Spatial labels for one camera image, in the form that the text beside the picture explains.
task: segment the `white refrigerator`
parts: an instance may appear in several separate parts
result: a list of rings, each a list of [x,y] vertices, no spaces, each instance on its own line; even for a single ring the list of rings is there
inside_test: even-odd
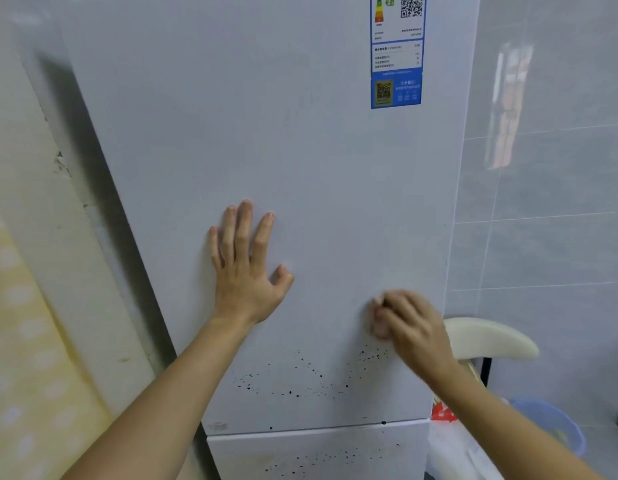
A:
[[[60,0],[73,69],[177,352],[205,233],[249,198],[296,282],[203,426],[224,480],[419,479],[432,395],[369,298],[443,306],[479,0]]]

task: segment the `sticker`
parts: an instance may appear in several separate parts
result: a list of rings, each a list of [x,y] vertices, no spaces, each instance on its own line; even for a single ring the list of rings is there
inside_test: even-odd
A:
[[[371,109],[420,104],[427,0],[371,0]]]

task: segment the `cloth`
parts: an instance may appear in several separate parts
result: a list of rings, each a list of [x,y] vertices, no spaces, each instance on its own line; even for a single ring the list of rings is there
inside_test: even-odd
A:
[[[56,480],[110,425],[0,218],[0,480]]]

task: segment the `white tiled wall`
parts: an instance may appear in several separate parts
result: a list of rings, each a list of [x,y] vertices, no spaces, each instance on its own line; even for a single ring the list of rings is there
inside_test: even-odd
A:
[[[584,427],[618,479],[618,0],[482,0],[445,313],[537,341],[490,387]]]

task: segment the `wall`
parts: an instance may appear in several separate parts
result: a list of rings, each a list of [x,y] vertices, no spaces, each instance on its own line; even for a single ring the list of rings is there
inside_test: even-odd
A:
[[[482,0],[447,315],[541,350],[490,389],[545,399],[618,478],[618,0]]]
[[[105,259],[126,252],[129,246],[114,249],[111,241],[103,239],[106,227],[101,214],[90,212],[92,203],[85,201],[89,193],[80,181],[80,171],[70,173],[72,165],[59,153],[3,14],[32,36],[36,31],[40,35],[40,27],[49,21],[47,15],[3,8],[0,0],[1,217],[98,392],[109,410],[119,414],[154,378],[128,312],[131,306],[125,306],[121,297],[129,287],[119,290]],[[41,57],[33,47],[23,54],[30,59]],[[64,97],[79,103],[70,84],[62,79],[46,82],[58,84]],[[62,125],[56,128],[61,128],[58,133],[66,130]],[[62,137],[58,140],[66,144]],[[93,144],[80,128],[75,140]],[[202,478],[193,457],[185,465],[179,479]]]

